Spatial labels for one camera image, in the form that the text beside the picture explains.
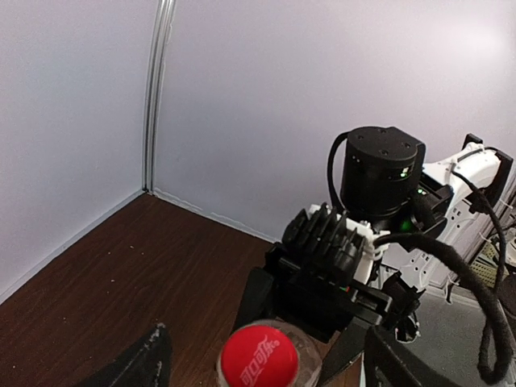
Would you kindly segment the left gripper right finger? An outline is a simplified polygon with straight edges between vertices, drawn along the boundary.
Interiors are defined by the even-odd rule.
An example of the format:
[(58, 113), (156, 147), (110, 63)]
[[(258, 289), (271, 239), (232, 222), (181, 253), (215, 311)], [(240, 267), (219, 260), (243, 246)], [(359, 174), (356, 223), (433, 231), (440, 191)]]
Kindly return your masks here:
[(370, 327), (364, 340), (365, 385), (451, 386), (382, 327)]

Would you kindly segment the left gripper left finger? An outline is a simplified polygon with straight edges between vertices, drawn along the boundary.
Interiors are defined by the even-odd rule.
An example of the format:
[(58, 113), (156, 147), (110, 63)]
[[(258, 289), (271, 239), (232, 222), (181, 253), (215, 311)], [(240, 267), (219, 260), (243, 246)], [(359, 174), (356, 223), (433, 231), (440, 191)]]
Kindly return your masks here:
[(169, 386), (172, 340), (160, 322), (113, 362), (86, 379), (87, 386)]

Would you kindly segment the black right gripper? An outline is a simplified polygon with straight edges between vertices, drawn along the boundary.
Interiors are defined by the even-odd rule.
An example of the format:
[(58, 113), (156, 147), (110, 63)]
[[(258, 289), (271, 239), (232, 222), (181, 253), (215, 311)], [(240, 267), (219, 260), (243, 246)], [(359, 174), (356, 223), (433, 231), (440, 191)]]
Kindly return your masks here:
[(393, 299), (355, 280), (337, 287), (313, 273), (304, 273), (300, 260), (282, 245), (274, 245), (265, 254), (264, 269), (253, 268), (248, 274), (235, 328), (274, 315), (323, 343), (342, 331), (322, 361), (318, 386), (328, 386), (360, 356), (366, 385), (378, 386), (371, 338)]

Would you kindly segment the red label cola bottle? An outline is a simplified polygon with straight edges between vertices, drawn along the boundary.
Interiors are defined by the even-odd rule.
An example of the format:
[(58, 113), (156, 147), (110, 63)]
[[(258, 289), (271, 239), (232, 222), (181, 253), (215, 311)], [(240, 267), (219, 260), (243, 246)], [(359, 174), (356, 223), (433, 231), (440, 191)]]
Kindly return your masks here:
[[(293, 342), (293, 345), (295, 346), (298, 352), (299, 369), (297, 378), (291, 386), (316, 386), (318, 384), (318, 380), (322, 370), (323, 360), (314, 341), (303, 330), (290, 323), (273, 319), (257, 320), (244, 327), (249, 327), (251, 325), (265, 325), (274, 327), (286, 334), (287, 337), (291, 339), (291, 341)], [(219, 381), (218, 360), (217, 373), (218, 385), (223, 386)]]

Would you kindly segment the red bottle cap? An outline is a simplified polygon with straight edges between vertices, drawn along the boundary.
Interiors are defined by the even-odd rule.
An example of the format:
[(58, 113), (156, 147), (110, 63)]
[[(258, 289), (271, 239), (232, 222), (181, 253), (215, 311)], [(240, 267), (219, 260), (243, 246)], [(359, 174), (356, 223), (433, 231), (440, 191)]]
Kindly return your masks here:
[(251, 325), (224, 344), (218, 359), (223, 386), (291, 386), (299, 369), (298, 352), (280, 330)]

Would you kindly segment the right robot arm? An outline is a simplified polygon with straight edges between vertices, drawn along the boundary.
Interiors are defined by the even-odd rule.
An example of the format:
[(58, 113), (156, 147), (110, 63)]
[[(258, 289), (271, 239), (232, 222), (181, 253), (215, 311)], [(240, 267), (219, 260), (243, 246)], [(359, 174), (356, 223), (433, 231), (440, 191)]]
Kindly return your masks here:
[(423, 142), (396, 127), (340, 134), (342, 184), (301, 210), (254, 268), (218, 356), (222, 386), (321, 386), (362, 359), (369, 386), (448, 386), (402, 344), (437, 264), (486, 316), (478, 371), (496, 385), (513, 362), (495, 293), (452, 246), (491, 214), (512, 159), (469, 135), (460, 152), (425, 162)]

